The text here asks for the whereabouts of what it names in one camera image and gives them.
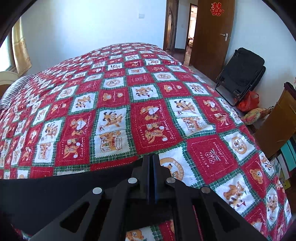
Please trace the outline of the black pants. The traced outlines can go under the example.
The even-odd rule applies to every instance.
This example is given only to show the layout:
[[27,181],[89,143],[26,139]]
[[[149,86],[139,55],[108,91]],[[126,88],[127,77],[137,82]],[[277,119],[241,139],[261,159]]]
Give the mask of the black pants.
[[[141,159],[100,171],[1,180],[1,240],[22,240],[24,233],[34,236],[93,188],[113,188],[130,178],[133,169],[140,166]],[[155,240],[176,240],[169,206],[161,206],[154,201],[153,169],[151,184],[152,225],[146,227]],[[126,232],[125,240],[133,240],[133,233],[142,228]]]

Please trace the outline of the floral cushion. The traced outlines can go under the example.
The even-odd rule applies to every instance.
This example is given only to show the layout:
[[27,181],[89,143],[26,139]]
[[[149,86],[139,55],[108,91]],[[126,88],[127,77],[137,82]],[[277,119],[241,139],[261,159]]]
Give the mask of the floral cushion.
[[244,115],[241,120],[245,125],[252,125],[258,120],[266,117],[271,113],[274,106],[270,106],[269,108],[255,108],[250,110],[246,115]]

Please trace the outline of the red patchwork bedspread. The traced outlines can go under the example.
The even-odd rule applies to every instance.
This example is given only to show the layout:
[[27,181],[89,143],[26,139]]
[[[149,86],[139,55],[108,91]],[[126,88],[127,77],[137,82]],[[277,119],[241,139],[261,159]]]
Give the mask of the red patchwork bedspread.
[[268,240],[292,224],[273,165],[209,79],[159,47],[124,43],[39,72],[1,109],[1,180],[100,171],[158,154]]

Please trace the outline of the wooden cabinet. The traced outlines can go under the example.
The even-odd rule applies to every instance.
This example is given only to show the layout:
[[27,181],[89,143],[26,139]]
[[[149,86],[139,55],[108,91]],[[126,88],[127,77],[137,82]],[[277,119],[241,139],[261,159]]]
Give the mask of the wooden cabinet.
[[254,134],[256,143],[267,158],[272,157],[294,135],[295,111],[295,88],[286,82],[280,99]]

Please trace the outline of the red plastic bag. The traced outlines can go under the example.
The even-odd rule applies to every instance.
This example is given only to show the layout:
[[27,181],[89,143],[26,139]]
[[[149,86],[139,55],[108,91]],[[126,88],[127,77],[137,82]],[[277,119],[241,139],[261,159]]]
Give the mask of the red plastic bag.
[[237,108],[242,112],[248,112],[258,107],[259,95],[254,91],[248,91],[245,97],[239,102]]

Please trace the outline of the black folding chair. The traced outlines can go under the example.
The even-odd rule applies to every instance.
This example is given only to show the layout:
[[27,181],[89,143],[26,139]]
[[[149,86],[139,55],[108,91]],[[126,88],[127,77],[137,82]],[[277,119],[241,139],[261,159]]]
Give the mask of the black folding chair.
[[254,52],[239,48],[216,78],[215,90],[230,104],[236,106],[255,89],[263,77],[265,60]]

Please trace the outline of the striped pillow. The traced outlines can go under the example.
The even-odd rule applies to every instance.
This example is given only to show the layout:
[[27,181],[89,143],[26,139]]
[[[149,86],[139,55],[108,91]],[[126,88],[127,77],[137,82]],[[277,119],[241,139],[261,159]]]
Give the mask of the striped pillow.
[[34,77],[27,75],[16,80],[1,97],[1,109],[5,109],[10,104],[11,100],[16,97],[20,90]]

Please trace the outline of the cream wooden headboard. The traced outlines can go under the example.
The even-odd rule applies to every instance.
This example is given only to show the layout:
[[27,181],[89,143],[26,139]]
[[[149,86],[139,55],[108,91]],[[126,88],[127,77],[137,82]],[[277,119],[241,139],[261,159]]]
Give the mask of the cream wooden headboard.
[[11,71],[0,72],[0,98],[6,90],[19,78],[18,74]]

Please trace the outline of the right yellow curtain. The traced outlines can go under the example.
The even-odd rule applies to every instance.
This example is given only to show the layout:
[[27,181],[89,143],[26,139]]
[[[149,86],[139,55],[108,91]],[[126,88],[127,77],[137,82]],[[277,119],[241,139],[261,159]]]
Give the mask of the right yellow curtain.
[[23,35],[21,18],[19,18],[14,24],[11,36],[16,71],[18,76],[22,76],[32,67],[32,63],[27,50],[25,37]]

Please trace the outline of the window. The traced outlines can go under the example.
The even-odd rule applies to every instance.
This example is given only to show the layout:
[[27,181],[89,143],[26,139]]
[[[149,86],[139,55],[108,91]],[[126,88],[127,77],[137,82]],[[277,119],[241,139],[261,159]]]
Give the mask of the window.
[[11,33],[9,33],[1,45],[0,71],[14,71],[15,68],[12,38]]

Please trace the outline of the brown wooden door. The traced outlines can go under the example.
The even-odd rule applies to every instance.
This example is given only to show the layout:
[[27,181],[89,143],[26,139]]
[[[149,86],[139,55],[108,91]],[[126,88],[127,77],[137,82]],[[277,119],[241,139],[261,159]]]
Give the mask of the brown wooden door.
[[[222,3],[224,13],[213,16],[211,3]],[[215,80],[220,74],[229,47],[235,11],[234,0],[198,1],[198,11],[190,65]],[[220,34],[228,33],[227,42]]]

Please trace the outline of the red double happiness decoration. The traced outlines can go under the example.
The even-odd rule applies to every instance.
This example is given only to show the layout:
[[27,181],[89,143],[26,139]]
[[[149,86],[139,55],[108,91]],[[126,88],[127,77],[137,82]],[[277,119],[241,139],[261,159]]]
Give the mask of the red double happiness decoration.
[[210,12],[213,16],[221,16],[224,13],[224,9],[222,9],[222,3],[214,2],[211,3]]

